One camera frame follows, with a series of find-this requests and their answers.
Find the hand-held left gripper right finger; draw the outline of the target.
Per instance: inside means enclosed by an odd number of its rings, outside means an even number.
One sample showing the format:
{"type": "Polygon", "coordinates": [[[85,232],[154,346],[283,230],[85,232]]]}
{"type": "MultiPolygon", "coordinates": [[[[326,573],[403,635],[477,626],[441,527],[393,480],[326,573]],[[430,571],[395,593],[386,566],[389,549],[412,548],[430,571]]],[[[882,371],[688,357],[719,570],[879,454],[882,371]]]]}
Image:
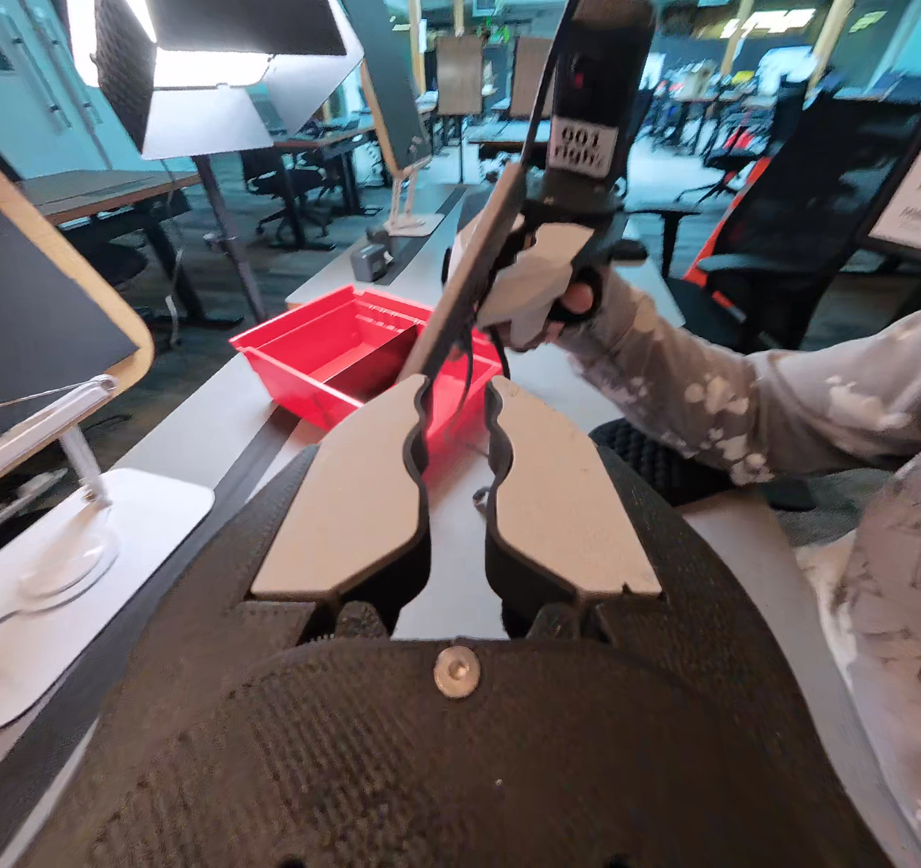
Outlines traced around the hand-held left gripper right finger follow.
{"type": "Polygon", "coordinates": [[[505,604],[658,598],[662,587],[593,440],[502,376],[486,388],[485,569],[505,604]]]}

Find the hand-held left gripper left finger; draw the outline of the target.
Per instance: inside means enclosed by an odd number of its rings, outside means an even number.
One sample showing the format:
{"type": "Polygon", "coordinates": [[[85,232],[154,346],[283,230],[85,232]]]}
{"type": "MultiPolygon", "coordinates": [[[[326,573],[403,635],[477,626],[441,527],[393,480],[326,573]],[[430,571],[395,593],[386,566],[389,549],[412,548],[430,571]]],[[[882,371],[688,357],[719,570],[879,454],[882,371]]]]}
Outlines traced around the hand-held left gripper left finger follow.
{"type": "Polygon", "coordinates": [[[419,540],[429,388],[410,375],[323,438],[251,583],[255,598],[342,599],[419,540]]]}

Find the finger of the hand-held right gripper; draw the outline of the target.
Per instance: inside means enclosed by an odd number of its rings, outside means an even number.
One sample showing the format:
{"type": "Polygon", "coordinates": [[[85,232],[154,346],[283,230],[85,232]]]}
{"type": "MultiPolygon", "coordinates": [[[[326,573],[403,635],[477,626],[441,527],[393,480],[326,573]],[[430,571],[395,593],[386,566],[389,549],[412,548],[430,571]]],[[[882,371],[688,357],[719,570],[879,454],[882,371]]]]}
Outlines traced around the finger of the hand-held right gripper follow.
{"type": "Polygon", "coordinates": [[[570,270],[500,270],[477,310],[477,329],[507,326],[509,344],[523,349],[543,332],[569,283],[570,270]]]}
{"type": "Polygon", "coordinates": [[[533,244],[497,273],[491,292],[563,294],[570,285],[573,261],[593,235],[593,230],[579,224],[540,226],[533,244]]]}

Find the grey usb hub with cable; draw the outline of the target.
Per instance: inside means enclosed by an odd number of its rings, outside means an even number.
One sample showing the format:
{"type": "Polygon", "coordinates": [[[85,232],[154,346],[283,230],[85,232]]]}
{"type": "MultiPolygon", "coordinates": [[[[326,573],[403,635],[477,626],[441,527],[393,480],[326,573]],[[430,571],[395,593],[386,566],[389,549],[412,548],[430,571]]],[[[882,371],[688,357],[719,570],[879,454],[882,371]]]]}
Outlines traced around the grey usb hub with cable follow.
{"type": "Polygon", "coordinates": [[[470,240],[449,276],[431,318],[413,345],[399,375],[401,383],[413,375],[434,379],[446,361],[452,345],[474,319],[479,303],[488,293],[490,275],[527,190],[531,157],[550,81],[580,0],[567,0],[539,80],[520,160],[502,171],[496,188],[475,220],[470,240]]]}

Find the black cable wide orange plugs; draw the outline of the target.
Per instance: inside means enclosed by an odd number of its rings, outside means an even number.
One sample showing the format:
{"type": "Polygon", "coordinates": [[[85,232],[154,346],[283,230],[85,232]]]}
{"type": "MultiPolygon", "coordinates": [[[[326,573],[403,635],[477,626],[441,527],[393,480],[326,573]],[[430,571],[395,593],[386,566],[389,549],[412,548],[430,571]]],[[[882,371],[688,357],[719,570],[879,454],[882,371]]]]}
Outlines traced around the black cable wide orange plugs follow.
{"type": "MultiPolygon", "coordinates": [[[[508,360],[508,355],[506,352],[507,344],[505,343],[504,332],[501,330],[499,325],[494,325],[485,330],[487,337],[490,340],[490,343],[493,349],[496,352],[496,355],[499,358],[501,366],[501,374],[505,378],[511,379],[511,370],[508,360]]],[[[461,410],[466,402],[467,396],[469,394],[472,379],[473,379],[473,370],[474,370],[474,352],[473,352],[473,331],[472,326],[467,327],[466,333],[460,339],[460,353],[466,358],[467,369],[466,377],[464,383],[463,394],[460,399],[459,409],[461,410]]],[[[489,487],[484,486],[478,488],[478,490],[472,495],[472,502],[474,508],[482,515],[486,515],[487,503],[488,503],[489,487]]]]}

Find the red plastic bin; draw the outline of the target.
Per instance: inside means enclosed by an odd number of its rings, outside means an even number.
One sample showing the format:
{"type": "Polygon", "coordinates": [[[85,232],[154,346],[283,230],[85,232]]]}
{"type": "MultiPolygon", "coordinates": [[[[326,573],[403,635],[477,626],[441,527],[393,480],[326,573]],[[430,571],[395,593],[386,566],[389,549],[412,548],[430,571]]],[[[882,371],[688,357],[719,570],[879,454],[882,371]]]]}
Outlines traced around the red plastic bin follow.
{"type": "MultiPolygon", "coordinates": [[[[357,283],[324,293],[279,317],[237,335],[230,343],[259,379],[270,400],[298,418],[295,436],[314,446],[364,404],[343,397],[323,382],[348,356],[362,355],[388,331],[419,325],[423,331],[433,308],[357,283]]],[[[463,408],[465,357],[443,364],[430,382],[426,401],[425,443],[432,481],[488,456],[484,423],[487,383],[500,371],[499,358],[484,333],[473,333],[472,385],[463,408]]]]}

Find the person's right forearm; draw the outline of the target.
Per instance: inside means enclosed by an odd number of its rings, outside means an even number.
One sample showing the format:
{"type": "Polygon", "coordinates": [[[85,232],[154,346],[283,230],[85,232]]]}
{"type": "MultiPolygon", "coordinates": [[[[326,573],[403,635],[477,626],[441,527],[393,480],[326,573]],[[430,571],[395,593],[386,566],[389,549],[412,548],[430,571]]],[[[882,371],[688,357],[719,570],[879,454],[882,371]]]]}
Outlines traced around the person's right forearm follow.
{"type": "Polygon", "coordinates": [[[920,317],[816,352],[742,355],[661,317],[613,270],[600,307],[555,342],[645,435],[735,485],[872,468],[919,454],[920,317]]]}

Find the whiteboard on stand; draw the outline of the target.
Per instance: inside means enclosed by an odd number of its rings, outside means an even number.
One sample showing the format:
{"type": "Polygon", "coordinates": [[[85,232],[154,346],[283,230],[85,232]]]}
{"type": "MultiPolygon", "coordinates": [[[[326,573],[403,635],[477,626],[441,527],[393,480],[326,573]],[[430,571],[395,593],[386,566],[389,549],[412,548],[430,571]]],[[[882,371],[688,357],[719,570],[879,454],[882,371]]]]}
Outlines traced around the whiteboard on stand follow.
{"type": "Polygon", "coordinates": [[[531,117],[551,46],[549,38],[518,37],[514,50],[509,119],[527,120],[531,117]]]}
{"type": "Polygon", "coordinates": [[[476,35],[436,41],[438,112],[445,117],[483,112],[483,46],[476,35]]]}

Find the black honeycomb pad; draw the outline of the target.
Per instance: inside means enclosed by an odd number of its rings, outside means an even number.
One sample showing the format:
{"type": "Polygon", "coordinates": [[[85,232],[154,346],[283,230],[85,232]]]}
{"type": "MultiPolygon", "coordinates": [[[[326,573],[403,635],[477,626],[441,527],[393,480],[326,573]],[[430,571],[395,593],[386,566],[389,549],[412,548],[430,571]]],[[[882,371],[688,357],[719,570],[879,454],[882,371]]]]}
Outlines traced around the black honeycomb pad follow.
{"type": "Polygon", "coordinates": [[[729,475],[647,437],[621,418],[589,433],[613,452],[671,506],[682,507],[734,489],[729,475]]]}

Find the grey top desk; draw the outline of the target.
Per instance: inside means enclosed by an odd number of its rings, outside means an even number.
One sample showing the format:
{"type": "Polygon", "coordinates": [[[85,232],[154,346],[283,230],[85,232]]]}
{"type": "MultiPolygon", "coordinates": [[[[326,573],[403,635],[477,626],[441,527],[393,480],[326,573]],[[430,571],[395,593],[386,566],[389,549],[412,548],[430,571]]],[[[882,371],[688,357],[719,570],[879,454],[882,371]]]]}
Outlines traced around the grey top desk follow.
{"type": "MultiPolygon", "coordinates": [[[[529,125],[520,120],[501,120],[481,124],[466,133],[466,141],[477,149],[480,162],[499,159],[502,155],[519,155],[528,135],[529,125]]],[[[551,121],[544,119],[537,126],[529,161],[543,169],[550,139],[551,121]]]]}

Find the black bin divider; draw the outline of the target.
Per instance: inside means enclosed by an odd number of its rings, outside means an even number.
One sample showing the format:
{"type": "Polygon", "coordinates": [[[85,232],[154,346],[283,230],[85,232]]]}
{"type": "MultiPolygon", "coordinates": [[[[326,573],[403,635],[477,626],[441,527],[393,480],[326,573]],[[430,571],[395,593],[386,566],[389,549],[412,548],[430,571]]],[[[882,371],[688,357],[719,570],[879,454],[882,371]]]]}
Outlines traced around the black bin divider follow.
{"type": "Polygon", "coordinates": [[[350,354],[343,368],[323,383],[344,398],[349,397],[360,404],[374,400],[399,377],[418,333],[417,324],[388,331],[379,342],[369,344],[367,352],[350,354]]]}

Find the orange traffic cone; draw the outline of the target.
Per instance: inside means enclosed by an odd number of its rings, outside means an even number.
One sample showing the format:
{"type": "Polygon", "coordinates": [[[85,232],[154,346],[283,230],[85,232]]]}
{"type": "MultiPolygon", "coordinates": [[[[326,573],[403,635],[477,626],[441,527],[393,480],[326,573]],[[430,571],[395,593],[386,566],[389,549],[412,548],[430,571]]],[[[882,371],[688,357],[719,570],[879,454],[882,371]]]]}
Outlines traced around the orange traffic cone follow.
{"type": "Polygon", "coordinates": [[[772,156],[763,156],[755,162],[752,171],[743,181],[742,189],[731,200],[716,228],[708,236],[692,265],[685,271],[682,280],[704,289],[709,278],[708,273],[702,268],[705,261],[716,256],[743,253],[747,250],[758,227],[757,207],[762,190],[759,184],[772,161],[772,156]]]}

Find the wooden top desk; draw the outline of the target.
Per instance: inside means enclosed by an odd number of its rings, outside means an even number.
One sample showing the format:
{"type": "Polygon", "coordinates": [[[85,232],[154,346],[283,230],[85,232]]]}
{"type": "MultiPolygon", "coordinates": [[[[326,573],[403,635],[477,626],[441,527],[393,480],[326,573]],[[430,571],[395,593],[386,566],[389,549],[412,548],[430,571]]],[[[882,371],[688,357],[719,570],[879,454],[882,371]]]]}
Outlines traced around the wooden top desk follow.
{"type": "Polygon", "coordinates": [[[319,134],[308,136],[299,133],[278,137],[273,147],[295,158],[304,158],[309,167],[322,171],[329,193],[339,191],[340,204],[333,208],[336,215],[370,216],[380,211],[364,205],[360,184],[355,171],[354,154],[378,141],[377,131],[370,115],[363,115],[345,128],[337,125],[319,127],[319,134]]]}
{"type": "Polygon", "coordinates": [[[78,170],[24,178],[15,185],[117,291],[147,267],[144,251],[117,240],[141,233],[169,278],[179,321],[231,329],[242,317],[207,314],[163,226],[189,212],[184,191],[199,183],[195,172],[78,170]]]}

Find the person's torso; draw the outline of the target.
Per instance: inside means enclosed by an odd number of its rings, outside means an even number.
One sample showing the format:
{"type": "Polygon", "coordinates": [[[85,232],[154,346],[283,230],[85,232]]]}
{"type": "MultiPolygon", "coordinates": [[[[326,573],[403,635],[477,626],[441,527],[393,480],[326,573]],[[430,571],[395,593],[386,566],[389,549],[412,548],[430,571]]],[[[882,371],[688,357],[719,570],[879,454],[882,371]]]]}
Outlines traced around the person's torso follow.
{"type": "Polygon", "coordinates": [[[856,529],[796,550],[881,773],[920,831],[920,456],[876,492],[856,529]]]}

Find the studio light on stand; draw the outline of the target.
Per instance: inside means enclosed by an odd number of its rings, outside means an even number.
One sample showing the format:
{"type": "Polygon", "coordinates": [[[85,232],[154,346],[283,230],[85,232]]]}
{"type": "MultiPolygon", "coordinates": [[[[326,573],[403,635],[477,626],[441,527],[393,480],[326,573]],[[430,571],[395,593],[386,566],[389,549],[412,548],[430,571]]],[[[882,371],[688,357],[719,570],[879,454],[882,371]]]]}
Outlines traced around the studio light on stand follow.
{"type": "Polygon", "coordinates": [[[268,315],[213,174],[217,153],[268,149],[249,89],[287,132],[362,61],[339,0],[65,0],[75,68],[146,160],[188,157],[257,321],[268,315]]]}

